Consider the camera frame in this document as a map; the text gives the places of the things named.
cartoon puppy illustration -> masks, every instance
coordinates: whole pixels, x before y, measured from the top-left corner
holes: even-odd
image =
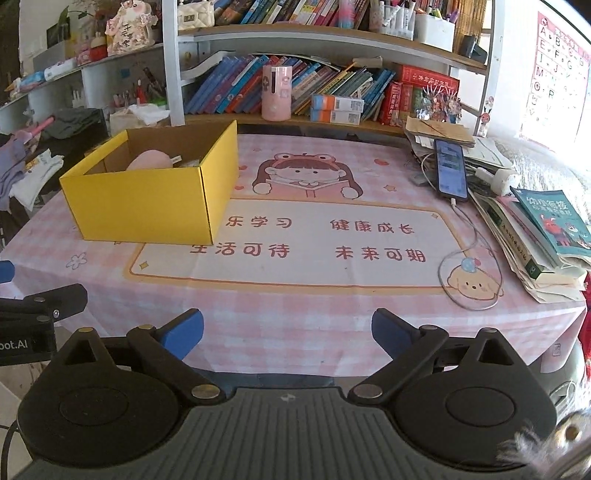
[[[455,267],[447,278],[447,284],[465,297],[472,300],[494,300],[499,290],[499,283],[484,270],[478,268],[480,261],[465,258]]]
[[[554,237],[556,245],[559,247],[570,247],[569,237],[563,228],[556,224],[556,218],[545,218],[544,215],[540,215],[540,218],[542,219],[544,230]]]

pen holder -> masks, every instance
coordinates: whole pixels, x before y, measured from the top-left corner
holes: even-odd
[[[291,118],[291,67],[262,68],[261,116],[270,122]]]
[[[456,25],[447,20],[426,14],[416,16],[414,39],[420,43],[452,51],[455,32]]]
[[[403,7],[384,5],[383,1],[371,0],[369,30],[394,37],[412,40],[414,37],[416,12]]]

cartoon girl illustration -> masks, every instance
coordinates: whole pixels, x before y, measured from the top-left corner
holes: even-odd
[[[259,166],[252,189],[259,195],[297,196],[301,192],[306,198],[339,194],[356,199],[363,195],[349,167],[328,154],[278,153]]]

yellow cardboard box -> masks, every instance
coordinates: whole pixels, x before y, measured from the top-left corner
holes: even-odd
[[[160,150],[197,167],[125,171]],[[213,245],[238,179],[236,122],[123,131],[60,177],[86,240]]]

wooden shelf board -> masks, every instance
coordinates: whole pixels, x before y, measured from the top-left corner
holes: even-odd
[[[336,128],[340,130],[347,130],[351,133],[358,131],[371,132],[374,134],[393,135],[395,137],[404,137],[404,132],[400,127],[391,127],[389,125],[382,125],[379,122],[371,120],[362,121],[358,126],[355,125],[341,125],[341,124],[324,124],[321,122],[311,122],[310,119],[303,115],[294,115],[289,120],[284,122],[270,122],[265,120],[258,114],[249,113],[214,113],[213,115],[185,115],[185,123],[187,125],[203,124],[216,121],[232,121],[236,120],[242,125],[286,125],[289,127],[316,127],[316,128]]]
[[[348,28],[324,27],[317,25],[271,24],[271,25],[225,25],[222,27],[181,30],[179,37],[193,37],[196,41],[231,38],[282,37],[309,38],[311,40],[338,41],[341,43],[364,43],[377,49],[382,48],[440,61],[452,67],[474,73],[486,74],[486,66],[456,53],[405,38],[381,33],[352,30]]]

